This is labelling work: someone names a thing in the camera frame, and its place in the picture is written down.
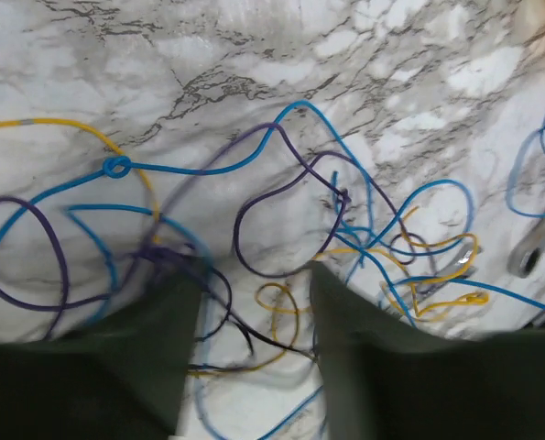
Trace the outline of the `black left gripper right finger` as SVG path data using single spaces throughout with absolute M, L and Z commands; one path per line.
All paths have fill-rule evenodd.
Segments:
M 545 329 L 431 335 L 310 265 L 333 439 L 545 439 Z

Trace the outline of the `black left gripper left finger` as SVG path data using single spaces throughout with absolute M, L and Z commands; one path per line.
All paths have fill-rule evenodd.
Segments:
M 206 272 L 183 261 L 95 324 L 0 343 L 0 439 L 176 434 Z

